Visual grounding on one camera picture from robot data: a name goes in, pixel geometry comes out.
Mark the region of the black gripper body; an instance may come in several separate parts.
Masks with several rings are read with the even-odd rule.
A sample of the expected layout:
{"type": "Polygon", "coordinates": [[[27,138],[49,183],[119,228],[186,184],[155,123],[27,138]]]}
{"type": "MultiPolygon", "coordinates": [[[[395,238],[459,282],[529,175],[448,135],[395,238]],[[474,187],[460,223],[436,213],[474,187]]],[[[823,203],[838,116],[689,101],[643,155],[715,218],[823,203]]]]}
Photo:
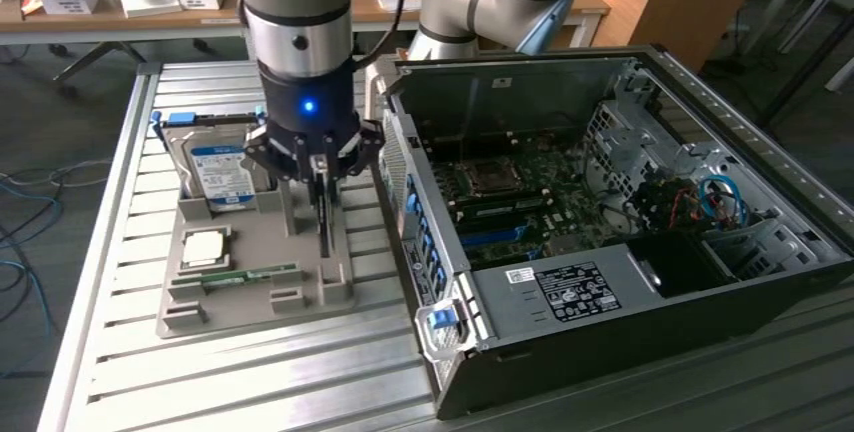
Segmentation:
{"type": "Polygon", "coordinates": [[[258,62],[266,94],[267,133],[294,150],[302,138],[310,153],[322,153],[326,137],[340,151],[360,130],[354,107],[354,60],[347,59],[331,72],[314,77],[276,75],[258,62]]]}

